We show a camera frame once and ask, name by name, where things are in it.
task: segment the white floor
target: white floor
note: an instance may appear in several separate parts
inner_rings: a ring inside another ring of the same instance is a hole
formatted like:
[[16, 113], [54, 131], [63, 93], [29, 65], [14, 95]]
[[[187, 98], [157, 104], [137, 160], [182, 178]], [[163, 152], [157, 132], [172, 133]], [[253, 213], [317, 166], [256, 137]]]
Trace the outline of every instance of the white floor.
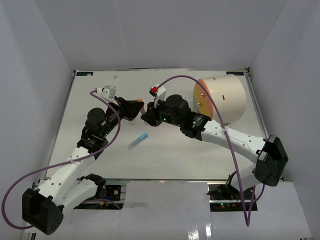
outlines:
[[[157, 69], [130, 71], [95, 71], [92, 76], [76, 76], [65, 109], [50, 165], [64, 162], [79, 141], [81, 131], [90, 109], [106, 107], [89, 95], [95, 88], [105, 85], [116, 87], [116, 95], [126, 100], [142, 98], [147, 104], [153, 100], [150, 87], [175, 75], [190, 75], [196, 79], [225, 75], [225, 71], [194, 71], [188, 69]], [[253, 136], [263, 136], [261, 123], [257, 118], [253, 100], [245, 76], [239, 76], [245, 89], [247, 106], [240, 120], [230, 125], [238, 131]], [[195, 82], [187, 78], [174, 79], [165, 85], [166, 96], [182, 95], [193, 107]], [[108, 136], [114, 136], [115, 130]], [[129, 150], [127, 145], [143, 133], [148, 138]], [[237, 155], [240, 168], [250, 162]], [[226, 179], [235, 169], [228, 149], [215, 144], [201, 142], [184, 136], [180, 130], [169, 124], [159, 127], [146, 126], [138, 116], [134, 124], [121, 121], [121, 130], [115, 142], [106, 149], [98, 160], [88, 167], [83, 175], [98, 174], [104, 178], [116, 179], [184, 179], [213, 180]], [[50, 169], [46, 176], [56, 170]]]

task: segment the white cylinder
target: white cylinder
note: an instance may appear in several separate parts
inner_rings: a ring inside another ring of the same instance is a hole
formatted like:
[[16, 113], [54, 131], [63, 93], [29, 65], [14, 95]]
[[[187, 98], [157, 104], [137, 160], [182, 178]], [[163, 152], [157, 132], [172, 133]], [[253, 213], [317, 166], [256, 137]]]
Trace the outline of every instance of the white cylinder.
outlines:
[[[239, 120], [247, 106], [246, 92], [237, 76], [233, 74], [199, 79], [214, 100], [224, 123]], [[205, 91], [197, 83], [193, 88], [193, 102], [195, 109], [203, 114], [219, 121]]]

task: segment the blue object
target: blue object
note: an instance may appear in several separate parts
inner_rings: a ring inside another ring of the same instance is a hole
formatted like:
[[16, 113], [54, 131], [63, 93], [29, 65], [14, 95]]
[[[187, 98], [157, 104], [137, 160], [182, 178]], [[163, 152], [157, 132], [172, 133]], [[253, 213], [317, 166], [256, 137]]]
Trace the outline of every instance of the blue object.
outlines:
[[131, 142], [128, 145], [128, 149], [132, 149], [134, 146], [138, 145], [138, 143], [142, 142], [144, 139], [146, 139], [148, 137], [148, 133], [144, 133], [142, 134], [140, 137], [138, 137], [137, 139], [135, 139], [133, 142]]

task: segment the red cap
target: red cap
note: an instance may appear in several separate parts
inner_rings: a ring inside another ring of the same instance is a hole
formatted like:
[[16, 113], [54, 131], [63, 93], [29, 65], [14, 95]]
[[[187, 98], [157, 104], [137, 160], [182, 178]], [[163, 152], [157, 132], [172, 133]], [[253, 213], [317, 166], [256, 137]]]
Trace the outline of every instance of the red cap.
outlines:
[[158, 88], [156, 86], [154, 86], [152, 89], [151, 89], [151, 92], [153, 94], [155, 94], [156, 92], [158, 91]]

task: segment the gray wall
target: gray wall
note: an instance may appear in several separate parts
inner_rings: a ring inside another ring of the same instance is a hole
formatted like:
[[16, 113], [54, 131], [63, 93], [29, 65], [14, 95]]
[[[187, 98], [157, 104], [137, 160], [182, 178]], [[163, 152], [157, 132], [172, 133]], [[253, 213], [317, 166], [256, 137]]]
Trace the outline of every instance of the gray wall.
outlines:
[[35, 0], [73, 70], [253, 64], [287, 0]]
[[320, 2], [289, 0], [252, 66], [270, 134], [278, 135], [315, 240], [320, 239]]
[[[58, 128], [72, 71], [33, 0], [0, 0], [0, 199], [20, 176], [43, 166]], [[12, 191], [6, 209], [22, 225], [21, 196], [37, 176]], [[0, 238], [19, 230], [0, 217]]]

